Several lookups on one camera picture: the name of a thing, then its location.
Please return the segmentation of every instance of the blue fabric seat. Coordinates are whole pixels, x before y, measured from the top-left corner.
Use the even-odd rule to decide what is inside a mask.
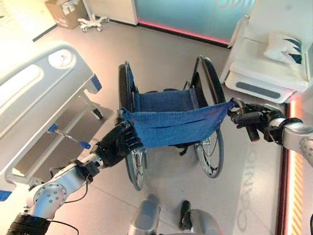
[[[134,122],[144,148],[203,141],[220,127],[227,111],[233,108],[232,102],[199,107],[206,101],[199,100],[204,96],[202,91],[197,94],[194,86],[182,91],[140,94],[128,62],[123,66],[125,84],[121,85],[120,78],[120,107],[124,109],[123,118]]]

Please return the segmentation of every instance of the hospital bed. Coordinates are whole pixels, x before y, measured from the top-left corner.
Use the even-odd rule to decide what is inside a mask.
[[[87,111],[102,114],[85,94],[101,89],[97,76],[79,53],[65,42],[54,42],[14,70],[0,77],[0,200],[14,190],[14,182],[41,184],[34,176],[41,164],[62,141],[57,136],[23,175],[12,170],[61,114],[80,98],[85,108],[64,128],[69,132]]]

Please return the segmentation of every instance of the glass wall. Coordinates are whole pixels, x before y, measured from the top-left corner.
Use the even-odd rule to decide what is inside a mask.
[[[135,0],[138,21],[221,43],[256,0]]]

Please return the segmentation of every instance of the black cable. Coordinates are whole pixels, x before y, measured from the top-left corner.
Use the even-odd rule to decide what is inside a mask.
[[[86,195],[87,195],[87,192],[88,192],[88,177],[90,176],[90,174],[86,177],[86,192],[84,194],[84,196],[82,196],[81,198],[77,199],[77,200],[73,200],[73,201],[69,201],[69,202],[64,202],[64,203],[72,203],[72,202],[78,202],[80,200],[82,200]]]
[[[57,221],[57,220],[50,220],[50,222],[54,222],[54,223],[58,223],[58,224],[63,224],[63,225],[67,225],[73,229],[75,229],[77,231],[77,235],[79,235],[79,231],[77,228],[75,228],[74,226],[70,225],[70,224],[67,224],[67,223],[64,223],[64,222],[61,222],[61,221]]]
[[[207,160],[207,157],[208,157],[208,158],[211,157],[212,154],[214,153],[215,147],[216,147],[216,144],[217,144],[217,138],[218,138],[218,137],[216,136],[214,148],[213,148],[213,151],[212,151],[212,153],[211,153],[210,155],[208,155],[208,154],[205,152],[205,149],[204,149],[203,145],[201,146],[201,147],[202,147],[202,151],[203,151],[203,153],[204,153],[204,155],[205,155],[205,158],[204,158],[205,163],[211,168],[211,171],[212,171],[212,172],[213,172],[214,170],[217,170],[218,167],[213,167],[213,166],[211,166],[210,163],[209,163],[208,160]]]
[[[204,147],[203,147],[203,145],[202,145],[202,150],[203,150],[204,154],[205,154],[207,157],[211,157],[211,156],[212,156],[212,154],[213,154],[214,151],[215,151],[216,144],[217,144],[217,136],[216,136],[216,140],[215,140],[215,144],[214,144],[213,151],[212,151],[212,153],[211,153],[210,155],[208,155],[208,154],[205,152]]]
[[[51,175],[51,178],[53,178],[53,170],[62,170],[62,169],[64,169],[65,168],[65,166],[62,166],[62,167],[51,167],[50,169],[49,169],[49,171],[50,171],[50,175]]]
[[[311,230],[311,235],[313,235],[313,214],[310,219],[310,230]]]

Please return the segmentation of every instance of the white armchair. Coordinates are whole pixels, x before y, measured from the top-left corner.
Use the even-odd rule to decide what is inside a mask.
[[[266,58],[270,33],[298,38],[302,64]],[[257,0],[250,16],[238,22],[230,45],[221,83],[275,103],[290,102],[313,85],[313,1]]]

